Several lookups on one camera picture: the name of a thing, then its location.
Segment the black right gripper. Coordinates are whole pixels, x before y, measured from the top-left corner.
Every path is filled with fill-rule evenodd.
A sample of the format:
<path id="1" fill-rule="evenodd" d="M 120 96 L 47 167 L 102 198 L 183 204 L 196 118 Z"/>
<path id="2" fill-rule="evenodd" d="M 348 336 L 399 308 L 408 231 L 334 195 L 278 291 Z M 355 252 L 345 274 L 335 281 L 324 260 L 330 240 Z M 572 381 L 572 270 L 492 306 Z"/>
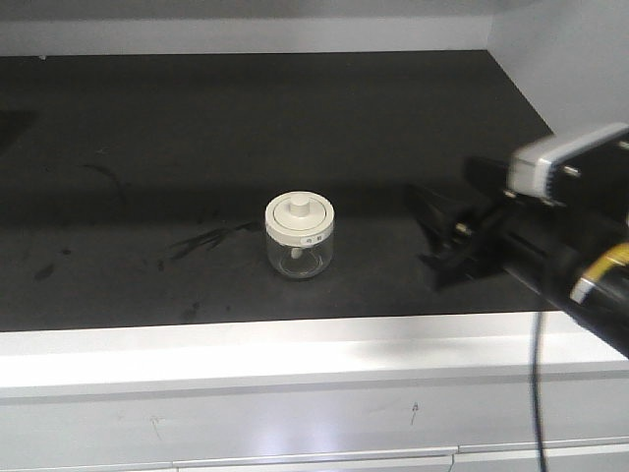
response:
<path id="1" fill-rule="evenodd" d="M 628 157 L 581 154 L 551 180 L 558 203 L 517 195 L 506 187 L 509 161 L 473 156 L 465 180 L 494 207 L 473 220 L 491 229 L 482 247 L 514 276 L 550 295 L 625 295 L 628 292 Z M 419 185 L 407 185 L 404 202 L 432 249 L 456 244 L 459 223 L 472 206 Z M 496 273 L 496 262 L 462 249 L 419 255 L 422 281 L 439 291 Z"/>

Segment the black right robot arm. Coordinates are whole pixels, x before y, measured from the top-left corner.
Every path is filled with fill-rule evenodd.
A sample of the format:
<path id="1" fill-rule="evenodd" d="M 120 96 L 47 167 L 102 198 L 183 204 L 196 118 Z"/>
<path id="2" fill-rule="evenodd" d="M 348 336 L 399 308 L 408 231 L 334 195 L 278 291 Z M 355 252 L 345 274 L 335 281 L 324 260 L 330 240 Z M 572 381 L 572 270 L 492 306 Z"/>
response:
<path id="1" fill-rule="evenodd" d="M 506 186 L 507 165 L 468 157 L 464 176 L 485 207 L 408 185 L 405 205 L 429 242 L 419 257 L 425 284 L 442 290 L 506 272 L 544 304 L 569 315 L 622 355 L 628 353 L 628 264 L 608 252 L 628 240 L 628 207 L 606 187 L 563 203 Z"/>

